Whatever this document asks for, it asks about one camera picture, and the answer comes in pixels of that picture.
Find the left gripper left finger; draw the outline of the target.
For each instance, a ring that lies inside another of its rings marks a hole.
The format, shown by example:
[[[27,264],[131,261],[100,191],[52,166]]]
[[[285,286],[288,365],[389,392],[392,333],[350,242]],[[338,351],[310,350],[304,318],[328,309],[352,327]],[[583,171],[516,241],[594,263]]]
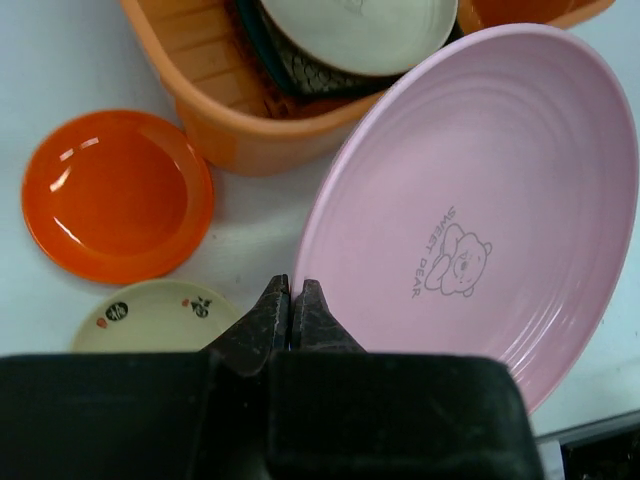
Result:
[[[1,362],[5,479],[265,479],[261,370],[289,282],[195,352],[33,354]]]

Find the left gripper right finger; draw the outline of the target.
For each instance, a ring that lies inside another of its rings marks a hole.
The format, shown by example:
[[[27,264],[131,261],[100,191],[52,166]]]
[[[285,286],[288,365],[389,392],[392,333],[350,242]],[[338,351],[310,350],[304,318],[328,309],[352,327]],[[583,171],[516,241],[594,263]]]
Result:
[[[541,479],[507,367],[477,356],[332,352],[302,342],[294,479]]]

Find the beige floral round plate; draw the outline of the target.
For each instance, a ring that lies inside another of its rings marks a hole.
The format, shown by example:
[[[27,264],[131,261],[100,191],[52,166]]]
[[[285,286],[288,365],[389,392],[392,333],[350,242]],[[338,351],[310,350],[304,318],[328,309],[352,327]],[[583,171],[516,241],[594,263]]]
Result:
[[[240,318],[219,293],[157,279],[127,286],[100,303],[78,328],[73,353],[195,352]]]

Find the small orange round plate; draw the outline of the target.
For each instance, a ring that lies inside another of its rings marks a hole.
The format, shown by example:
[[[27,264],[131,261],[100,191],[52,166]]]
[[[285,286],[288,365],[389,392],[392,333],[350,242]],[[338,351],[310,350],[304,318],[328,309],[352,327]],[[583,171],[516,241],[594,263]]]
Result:
[[[213,181],[186,135],[135,110],[83,114],[26,167],[21,208],[41,250],[91,281],[131,284],[184,263],[209,229]]]

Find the pink round plate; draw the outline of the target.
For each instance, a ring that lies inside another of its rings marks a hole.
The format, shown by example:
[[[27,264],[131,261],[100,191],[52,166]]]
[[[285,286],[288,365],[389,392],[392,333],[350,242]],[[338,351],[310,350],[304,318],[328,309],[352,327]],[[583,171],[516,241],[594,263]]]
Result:
[[[623,88],[585,42],[539,24],[466,36],[402,77],[341,147],[293,292],[318,281],[369,351],[497,359],[536,409],[616,287],[638,156]]]

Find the black floral square plate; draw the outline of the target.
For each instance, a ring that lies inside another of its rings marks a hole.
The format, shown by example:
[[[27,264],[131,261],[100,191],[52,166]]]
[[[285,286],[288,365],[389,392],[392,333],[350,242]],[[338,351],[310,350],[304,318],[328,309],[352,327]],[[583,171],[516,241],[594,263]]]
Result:
[[[292,43],[275,26],[262,8],[261,2],[259,7],[267,21],[267,28],[273,37],[280,58],[297,88],[304,95],[368,95],[386,88],[388,84],[406,73],[383,77],[362,76],[321,63]],[[443,46],[458,36],[455,21],[454,27]]]

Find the cream white round plate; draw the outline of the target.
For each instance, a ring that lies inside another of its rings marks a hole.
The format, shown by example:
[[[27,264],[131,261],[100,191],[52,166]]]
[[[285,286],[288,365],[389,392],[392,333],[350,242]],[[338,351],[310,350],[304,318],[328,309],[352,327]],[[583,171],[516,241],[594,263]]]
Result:
[[[261,6],[309,56],[371,77],[403,74],[435,53],[458,12],[455,0],[263,0]]]

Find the teal square plate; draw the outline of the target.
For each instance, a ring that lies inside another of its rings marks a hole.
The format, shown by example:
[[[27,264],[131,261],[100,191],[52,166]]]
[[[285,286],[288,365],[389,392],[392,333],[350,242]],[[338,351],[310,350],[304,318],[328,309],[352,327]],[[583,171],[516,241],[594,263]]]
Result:
[[[267,21],[257,2],[235,0],[234,5],[253,51],[269,78],[283,93],[298,97],[300,91],[280,58],[273,37],[267,28]]]

